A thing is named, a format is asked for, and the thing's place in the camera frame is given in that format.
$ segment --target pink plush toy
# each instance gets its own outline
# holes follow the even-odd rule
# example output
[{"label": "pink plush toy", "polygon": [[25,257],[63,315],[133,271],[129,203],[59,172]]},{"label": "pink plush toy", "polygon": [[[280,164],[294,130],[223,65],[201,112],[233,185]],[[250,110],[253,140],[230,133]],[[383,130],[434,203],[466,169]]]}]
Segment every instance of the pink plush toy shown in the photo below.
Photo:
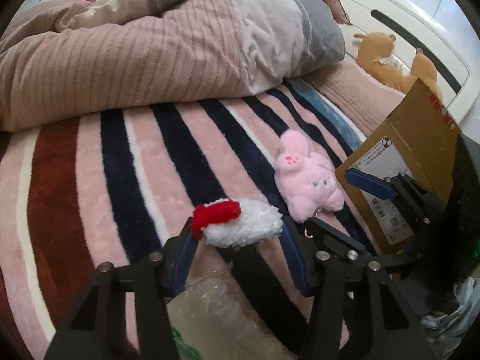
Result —
[{"label": "pink plush toy", "polygon": [[328,158],[311,151],[309,140],[288,130],[280,137],[280,155],[275,162],[275,183],[290,216],[305,222],[315,211],[340,211],[345,203]]}]

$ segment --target orange plush toy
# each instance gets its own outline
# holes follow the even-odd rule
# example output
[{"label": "orange plush toy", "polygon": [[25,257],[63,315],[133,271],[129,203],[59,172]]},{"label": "orange plush toy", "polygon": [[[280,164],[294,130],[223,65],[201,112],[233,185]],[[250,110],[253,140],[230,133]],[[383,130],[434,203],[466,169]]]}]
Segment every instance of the orange plush toy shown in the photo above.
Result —
[{"label": "orange plush toy", "polygon": [[358,48],[358,65],[382,84],[408,93],[414,82],[421,79],[440,100],[443,98],[437,84],[437,69],[421,49],[417,49],[410,73],[404,75],[392,56],[394,43],[397,40],[395,35],[372,32],[356,33],[354,37],[362,39]]}]

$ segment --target striped blanket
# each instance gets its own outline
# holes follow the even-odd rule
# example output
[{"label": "striped blanket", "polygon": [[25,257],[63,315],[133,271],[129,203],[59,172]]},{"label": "striped blanket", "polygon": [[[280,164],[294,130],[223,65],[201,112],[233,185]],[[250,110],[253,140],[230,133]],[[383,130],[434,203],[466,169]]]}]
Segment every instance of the striped blanket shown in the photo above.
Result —
[{"label": "striped blanket", "polygon": [[[296,79],[258,96],[109,110],[11,135],[0,163],[4,321],[41,359],[94,268],[161,249],[195,205],[250,197],[287,214],[273,177],[279,136],[304,131],[337,167],[361,142],[340,114]],[[321,219],[375,254],[345,197],[342,211]],[[294,288],[279,241],[239,253],[200,243],[190,278],[226,262],[265,324],[298,353],[313,300]]]}]

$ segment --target transparent plastic bag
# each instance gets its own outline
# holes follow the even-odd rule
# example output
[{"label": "transparent plastic bag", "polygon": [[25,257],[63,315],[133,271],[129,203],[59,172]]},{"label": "transparent plastic bag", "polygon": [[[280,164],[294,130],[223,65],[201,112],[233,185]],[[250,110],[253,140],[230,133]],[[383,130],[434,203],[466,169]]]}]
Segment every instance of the transparent plastic bag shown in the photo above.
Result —
[{"label": "transparent plastic bag", "polygon": [[172,327],[203,360],[292,359],[260,322],[227,268],[191,285],[167,310]]}]

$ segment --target metal screw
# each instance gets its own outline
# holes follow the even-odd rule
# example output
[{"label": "metal screw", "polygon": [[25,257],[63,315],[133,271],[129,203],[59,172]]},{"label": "metal screw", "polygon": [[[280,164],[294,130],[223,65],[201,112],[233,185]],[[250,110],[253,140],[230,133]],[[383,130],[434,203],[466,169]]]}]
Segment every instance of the metal screw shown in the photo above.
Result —
[{"label": "metal screw", "polygon": [[351,260],[351,261],[355,261],[358,257],[359,257],[359,254],[354,251],[354,250],[349,250],[348,252],[346,252],[346,256]]},{"label": "metal screw", "polygon": [[320,250],[315,254],[315,256],[320,261],[327,261],[330,258],[330,253],[324,250]]},{"label": "metal screw", "polygon": [[156,263],[157,261],[160,261],[163,258],[163,255],[162,255],[162,252],[155,251],[155,252],[151,253],[149,257],[150,257],[150,260],[152,260],[154,263]]},{"label": "metal screw", "polygon": [[375,271],[375,272],[376,272],[376,271],[379,271],[380,268],[382,268],[382,266],[380,265],[380,263],[379,263],[378,261],[375,261],[375,260],[370,261],[370,262],[368,263],[368,267],[369,267],[372,271]]},{"label": "metal screw", "polygon": [[113,268],[113,264],[111,262],[105,261],[102,264],[100,264],[97,269],[100,272],[105,273],[105,272],[108,272],[112,268]]}]

